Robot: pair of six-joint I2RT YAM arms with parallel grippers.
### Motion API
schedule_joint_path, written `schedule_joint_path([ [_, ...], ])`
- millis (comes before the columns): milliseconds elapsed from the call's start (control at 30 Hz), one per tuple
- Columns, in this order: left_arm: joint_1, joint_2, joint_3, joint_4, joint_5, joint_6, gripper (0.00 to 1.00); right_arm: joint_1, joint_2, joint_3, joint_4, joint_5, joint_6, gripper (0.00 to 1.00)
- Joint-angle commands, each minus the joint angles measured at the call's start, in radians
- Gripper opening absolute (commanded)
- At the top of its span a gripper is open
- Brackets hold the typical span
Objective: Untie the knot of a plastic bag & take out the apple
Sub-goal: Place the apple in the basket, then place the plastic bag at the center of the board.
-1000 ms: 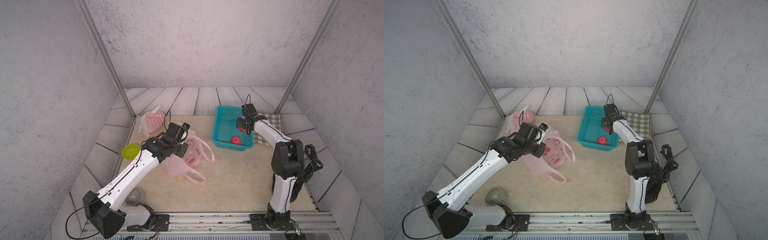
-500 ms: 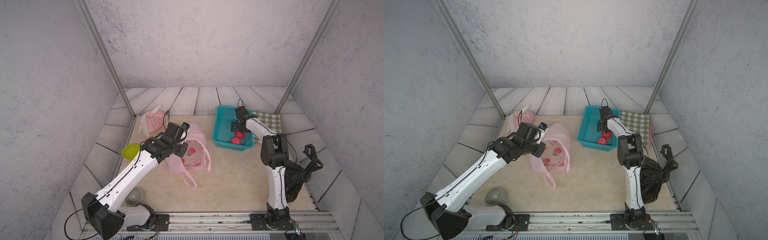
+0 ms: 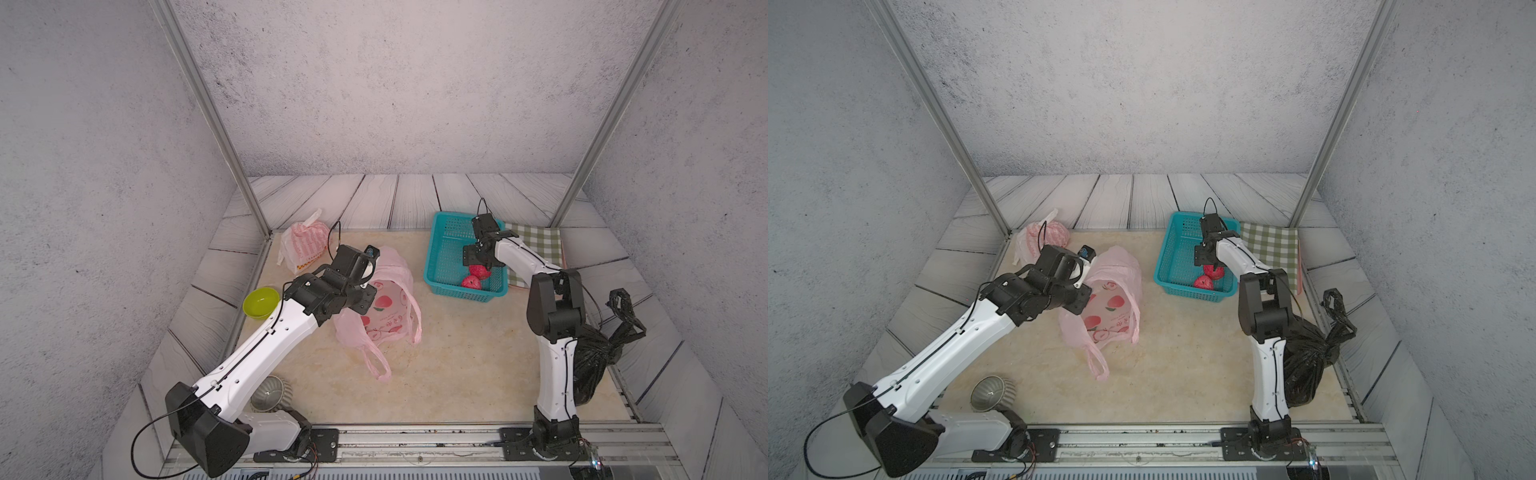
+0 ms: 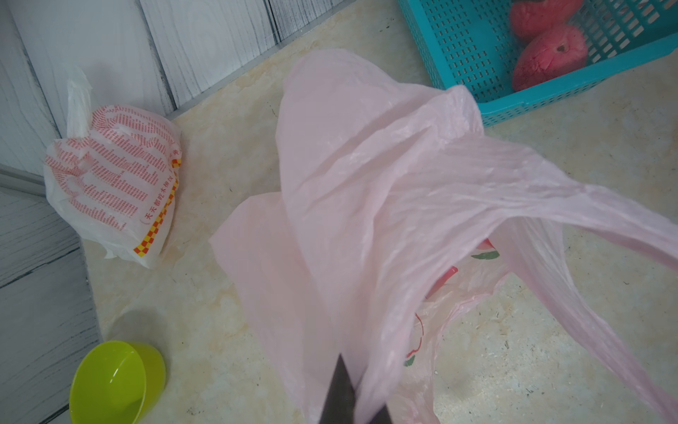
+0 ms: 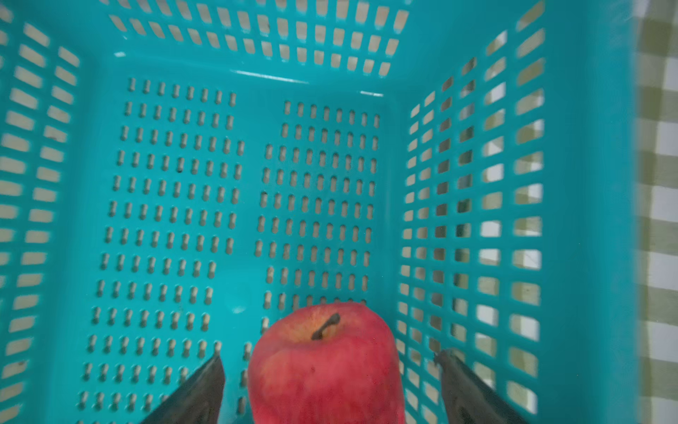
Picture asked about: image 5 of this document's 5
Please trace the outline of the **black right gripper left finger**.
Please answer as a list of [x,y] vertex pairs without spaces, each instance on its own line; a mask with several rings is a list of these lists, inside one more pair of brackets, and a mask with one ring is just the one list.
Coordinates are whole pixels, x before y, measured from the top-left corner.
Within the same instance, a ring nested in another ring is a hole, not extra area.
[[141,424],[216,424],[224,386],[224,366],[220,354],[215,353]]

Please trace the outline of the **red apple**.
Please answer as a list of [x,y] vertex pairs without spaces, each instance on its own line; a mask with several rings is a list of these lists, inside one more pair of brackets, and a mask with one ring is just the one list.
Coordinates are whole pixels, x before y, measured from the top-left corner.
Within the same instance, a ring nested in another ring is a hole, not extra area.
[[303,307],[270,327],[247,369],[256,423],[403,423],[395,338],[358,302]]

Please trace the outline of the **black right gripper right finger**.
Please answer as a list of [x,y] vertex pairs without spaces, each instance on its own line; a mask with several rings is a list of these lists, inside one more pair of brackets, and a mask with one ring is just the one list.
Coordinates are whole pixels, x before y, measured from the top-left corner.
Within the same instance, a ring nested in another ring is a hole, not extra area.
[[441,396],[449,424],[528,423],[451,350],[436,353],[434,363],[441,369]]

